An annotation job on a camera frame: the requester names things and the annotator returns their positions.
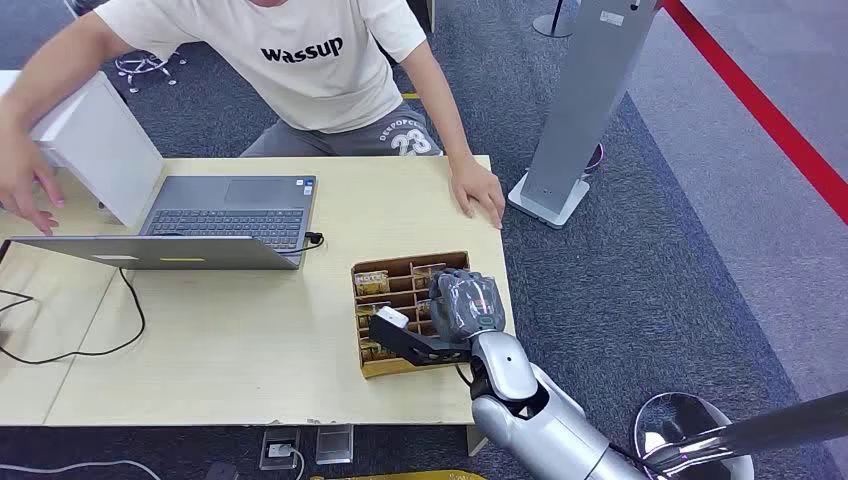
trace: gray pants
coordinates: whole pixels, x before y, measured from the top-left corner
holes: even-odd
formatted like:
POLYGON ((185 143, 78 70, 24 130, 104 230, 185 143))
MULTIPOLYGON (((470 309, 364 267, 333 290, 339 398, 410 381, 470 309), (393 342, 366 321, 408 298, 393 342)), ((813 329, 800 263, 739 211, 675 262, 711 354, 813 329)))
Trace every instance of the gray pants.
POLYGON ((248 147, 242 157, 359 157, 441 155, 424 126, 424 116, 406 102, 366 127, 323 133, 290 127, 278 120, 248 147))

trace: office chair base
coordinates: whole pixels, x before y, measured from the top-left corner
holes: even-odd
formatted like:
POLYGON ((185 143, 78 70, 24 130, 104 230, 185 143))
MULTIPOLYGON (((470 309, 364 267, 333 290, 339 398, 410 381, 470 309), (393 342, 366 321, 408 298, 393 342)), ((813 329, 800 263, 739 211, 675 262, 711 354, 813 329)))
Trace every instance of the office chair base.
MULTIPOLYGON (((179 52, 174 52, 175 56, 180 57, 179 64, 185 65, 188 61, 180 55, 179 52)), ((134 84, 135 77, 145 73, 160 71, 168 79, 168 85, 176 85, 177 80, 173 78, 171 72, 168 71, 166 65, 169 60, 161 60, 150 52, 142 50, 130 52, 120 58, 115 59, 115 68, 118 69, 118 75, 127 78, 127 85, 130 87, 130 93, 138 93, 139 88, 134 84)))
MULTIPOLYGON (((688 393, 670 392, 648 400, 636 415, 633 440, 636 455, 645 458, 651 450, 676 443, 707 430, 729 425, 730 419, 713 404, 688 393)), ((667 477, 645 471, 653 480, 667 477)), ((754 463, 750 455, 694 465, 673 476, 679 480, 753 480, 754 463)))

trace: man's arm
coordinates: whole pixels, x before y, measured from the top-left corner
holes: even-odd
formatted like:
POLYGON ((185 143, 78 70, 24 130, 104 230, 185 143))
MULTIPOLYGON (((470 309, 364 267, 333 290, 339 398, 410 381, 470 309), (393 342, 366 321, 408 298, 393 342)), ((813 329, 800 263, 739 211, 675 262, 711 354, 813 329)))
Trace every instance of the man's arm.
POLYGON ((53 205, 61 207, 64 200, 29 131, 105 61, 132 50, 100 17, 90 13, 41 47, 12 88, 0 97, 0 203, 45 234, 51 234, 51 227, 58 224, 50 212, 35 207, 33 178, 53 205))
POLYGON ((452 173, 451 186, 462 211, 469 217, 474 215, 470 204, 473 198, 486 210, 492 223, 501 228, 505 207, 501 184, 498 177, 474 160, 450 86, 430 45, 424 41, 400 64, 445 144, 452 173))

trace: snack package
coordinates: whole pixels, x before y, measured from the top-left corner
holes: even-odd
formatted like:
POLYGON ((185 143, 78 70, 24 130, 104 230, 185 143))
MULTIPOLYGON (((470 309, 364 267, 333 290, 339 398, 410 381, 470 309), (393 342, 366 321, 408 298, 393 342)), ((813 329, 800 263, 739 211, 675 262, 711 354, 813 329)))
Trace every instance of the snack package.
POLYGON ((368 328, 368 320, 383 307, 391 307, 392 302, 366 303, 356 306, 356 320, 359 328, 368 328))
POLYGON ((387 358, 394 358, 395 356, 392 352, 386 350, 382 345, 373 340, 361 340, 359 342, 359 349, 362 359, 365 361, 385 360, 387 358))
POLYGON ((433 280, 433 274, 442 271, 445 268, 447 268, 447 265, 444 263, 412 267, 412 286, 416 290, 426 290, 430 288, 430 281, 433 280))
POLYGON ((353 284, 356 285, 356 295, 377 295, 389 293, 389 272, 357 273, 353 276, 353 284))
POLYGON ((429 317, 430 316, 430 299, 425 298, 423 300, 418 300, 415 302, 415 309, 418 310, 419 317, 429 317))

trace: cardboard organizer box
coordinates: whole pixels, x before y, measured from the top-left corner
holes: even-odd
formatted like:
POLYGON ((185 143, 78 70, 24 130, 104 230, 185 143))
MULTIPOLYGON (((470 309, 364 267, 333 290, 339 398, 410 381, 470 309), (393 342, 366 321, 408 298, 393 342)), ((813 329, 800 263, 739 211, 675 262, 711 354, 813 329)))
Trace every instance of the cardboard organizer box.
POLYGON ((357 263, 351 269, 351 282, 355 312, 354 322, 358 332, 359 365, 365 378, 393 373, 406 373, 427 368, 438 368, 448 365, 431 367, 416 367, 403 358, 398 357, 380 346, 368 337, 368 320, 371 313, 363 305, 385 304, 409 318, 407 328, 410 331, 425 336, 436 335, 436 329, 430 320, 429 312, 429 279, 413 275, 415 267, 428 265, 444 265, 445 268, 469 270, 468 252, 451 252, 415 257, 393 258, 372 262, 357 263), (389 291, 374 295, 357 295, 355 276, 368 272, 388 272, 389 291))

